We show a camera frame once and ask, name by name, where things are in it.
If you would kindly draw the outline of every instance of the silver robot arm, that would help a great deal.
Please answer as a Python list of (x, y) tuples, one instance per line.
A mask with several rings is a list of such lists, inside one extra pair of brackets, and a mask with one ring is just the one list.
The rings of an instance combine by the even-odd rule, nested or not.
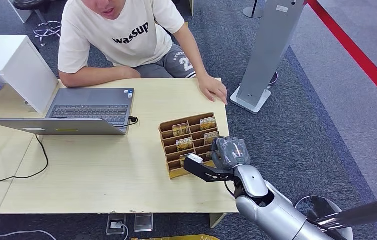
[(254, 166), (234, 169), (236, 205), (241, 215), (260, 227), (274, 240), (334, 240), (307, 222), (292, 202), (265, 181)]
[(250, 165), (245, 142), (237, 137), (216, 138), (212, 144), (216, 168), (202, 164), (190, 154), (184, 169), (206, 182), (233, 181), (235, 202), (241, 215), (259, 226), (274, 240), (334, 240), (307, 221), (292, 202), (262, 178)]

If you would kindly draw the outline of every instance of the metal tube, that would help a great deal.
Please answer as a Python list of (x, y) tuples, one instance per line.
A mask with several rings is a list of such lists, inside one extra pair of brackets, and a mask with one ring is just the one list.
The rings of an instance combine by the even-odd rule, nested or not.
[(43, 24), (47, 24), (46, 19), (44, 18), (42, 12), (40, 10), (35, 10), (35, 13), (37, 14), (38, 18), (41, 20)]
[(332, 230), (376, 223), (377, 201), (319, 218), (316, 222)]
[(258, 4), (258, 0), (255, 1), (255, 4), (253, 5), (253, 10), (252, 10), (252, 18), (255, 15), (255, 10), (256, 10), (256, 5)]

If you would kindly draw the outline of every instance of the silver laptop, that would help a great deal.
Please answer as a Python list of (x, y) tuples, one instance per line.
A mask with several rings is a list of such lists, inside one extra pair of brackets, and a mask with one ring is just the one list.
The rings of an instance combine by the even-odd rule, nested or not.
[(103, 119), (0, 118), (0, 126), (38, 135), (125, 135)]
[(134, 88), (61, 88), (45, 119), (0, 119), (0, 125), (40, 135), (125, 135), (133, 95)]

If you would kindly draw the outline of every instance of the man's left hand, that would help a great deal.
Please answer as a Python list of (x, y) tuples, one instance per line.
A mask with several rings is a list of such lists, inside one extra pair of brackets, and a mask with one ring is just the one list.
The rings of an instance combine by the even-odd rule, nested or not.
[(202, 93), (211, 101), (215, 102), (215, 98), (212, 94), (215, 94), (219, 99), (221, 99), (225, 105), (228, 105), (227, 102), (227, 88), (226, 86), (216, 80), (215, 78), (205, 75), (197, 76), (199, 81), (199, 87)]

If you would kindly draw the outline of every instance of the man's right arm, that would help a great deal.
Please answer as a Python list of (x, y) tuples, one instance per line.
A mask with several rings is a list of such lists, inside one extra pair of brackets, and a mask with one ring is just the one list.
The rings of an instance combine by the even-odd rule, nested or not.
[(76, 73), (59, 71), (60, 80), (67, 87), (88, 87), (122, 79), (139, 79), (140, 73), (127, 66), (83, 67)]

